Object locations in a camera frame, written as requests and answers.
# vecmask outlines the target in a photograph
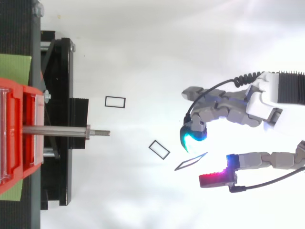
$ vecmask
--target black cable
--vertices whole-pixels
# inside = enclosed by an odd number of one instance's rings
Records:
[[[206,94],[208,94],[209,92],[211,92],[212,90],[216,89],[217,87],[220,87],[226,83],[230,83],[230,82],[233,82],[235,87],[240,87],[240,86],[243,86],[243,85],[247,85],[249,83],[253,83],[258,76],[260,76],[261,73],[260,72],[257,72],[257,73],[249,73],[248,75],[245,74],[244,76],[239,76],[239,77],[235,77],[234,79],[231,79],[231,80],[226,80],[226,81],[223,81],[217,85],[215,85],[214,87],[211,87],[210,89],[206,90],[205,92],[203,92],[200,96],[198,96],[197,99],[195,99],[195,101],[192,103],[192,105],[190,106],[189,110],[187,111],[186,115],[185,115],[185,118],[184,118],[184,123],[186,123],[186,120],[190,120],[191,117],[190,117],[190,113],[192,111],[192,109],[194,108],[194,106],[196,105],[196,103],[202,98],[204,97]]]
[[[215,85],[214,87],[211,87],[210,89],[206,90],[205,92],[203,92],[200,96],[198,96],[197,99],[195,99],[195,101],[192,103],[192,105],[190,106],[189,110],[187,111],[186,115],[189,115],[192,111],[192,109],[194,108],[194,106],[196,105],[196,103],[202,98],[204,97],[206,94],[208,94],[209,92],[211,92],[212,90],[216,89],[217,87],[220,87],[226,83],[229,83],[229,82],[234,82],[234,80],[226,80],[226,81],[223,81],[217,85]]]
[[[232,193],[235,193],[235,192],[244,192],[244,191],[249,190],[249,189],[255,189],[255,188],[271,185],[271,184],[274,184],[274,183],[279,182],[281,180],[284,180],[284,179],[286,179],[288,177],[291,177],[291,176],[293,176],[293,175],[295,175],[295,174],[297,174],[299,172],[302,172],[304,170],[305,170],[305,166],[301,167],[301,168],[299,168],[299,169],[297,169],[297,170],[295,170],[295,171],[293,171],[291,173],[288,173],[288,174],[286,174],[286,175],[284,175],[282,177],[279,177],[277,179],[274,179],[274,180],[271,180],[271,181],[268,181],[268,182],[265,182],[265,183],[262,183],[262,184],[259,184],[259,185],[253,185],[253,186],[248,186],[248,187],[246,187],[246,186],[232,186],[232,187],[230,187],[230,192],[232,192]]]

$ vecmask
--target nut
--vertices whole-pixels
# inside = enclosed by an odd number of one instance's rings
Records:
[[[44,16],[44,7],[41,3],[37,2],[33,8],[33,14],[38,17],[41,18]]]

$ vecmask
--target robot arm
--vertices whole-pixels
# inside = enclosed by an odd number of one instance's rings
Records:
[[[189,87],[182,95],[187,100],[195,101],[205,91],[200,87]],[[263,121],[265,128],[305,140],[304,105],[304,74],[265,72],[255,79],[248,90],[225,92],[214,89],[202,96],[193,107],[190,118],[184,120],[184,132],[187,129],[190,135],[207,137],[206,123],[225,117],[230,122],[250,127],[257,127]],[[298,145],[294,154],[255,152],[228,155],[227,161],[228,167],[223,172],[199,176],[201,187],[227,185],[231,192],[245,191],[234,186],[237,170],[268,166],[302,169],[305,165],[305,141]]]

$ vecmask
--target metal rod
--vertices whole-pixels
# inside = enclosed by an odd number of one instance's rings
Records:
[[[90,130],[87,127],[69,127],[69,126],[50,126],[50,125],[24,125],[24,134],[46,135],[46,136],[65,136],[65,137],[85,137],[89,139],[91,135],[110,136],[107,130]]]
[[[43,156],[44,157],[55,157],[55,153],[52,148],[44,148],[43,149]]]
[[[40,51],[47,52],[50,46],[50,42],[40,42]]]

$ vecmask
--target small rectangle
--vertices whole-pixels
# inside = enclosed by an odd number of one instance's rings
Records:
[[[170,151],[168,151],[164,146],[162,146],[156,140],[148,147],[150,148],[155,154],[161,157],[163,160],[169,155]]]
[[[51,42],[55,39],[55,31],[41,31],[41,41]]]
[[[106,96],[105,106],[115,108],[125,108],[126,98]]]

